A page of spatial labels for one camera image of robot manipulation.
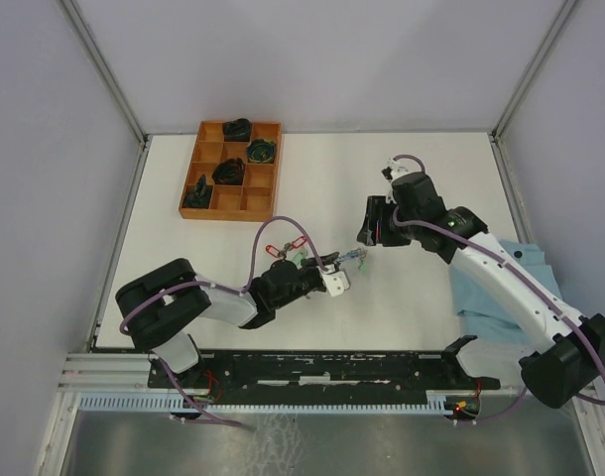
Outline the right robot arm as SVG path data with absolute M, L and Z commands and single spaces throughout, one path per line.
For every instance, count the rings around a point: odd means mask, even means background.
M 529 339 L 526 346 L 472 340 L 441 361 L 444 383 L 462 388 L 475 377 L 511 380 L 553 409 L 582 397 L 596 379 L 605 385 L 603 315 L 587 317 L 551 293 L 474 212 L 447 207 L 426 172 L 387 166 L 382 174 L 390 190 L 368 196 L 358 242 L 420 243 L 485 290 Z

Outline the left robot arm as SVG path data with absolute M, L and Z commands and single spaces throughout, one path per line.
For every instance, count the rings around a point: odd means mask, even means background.
M 197 318 L 253 330 L 311 293 L 335 298 L 349 289 L 346 273 L 335 263 L 278 260 L 241 291 L 207 281 L 179 258 L 123 286 L 115 299 L 123 317 L 120 332 L 137 350 L 161 358 L 182 386 L 192 387 L 202 380 L 204 363 L 185 328 Z

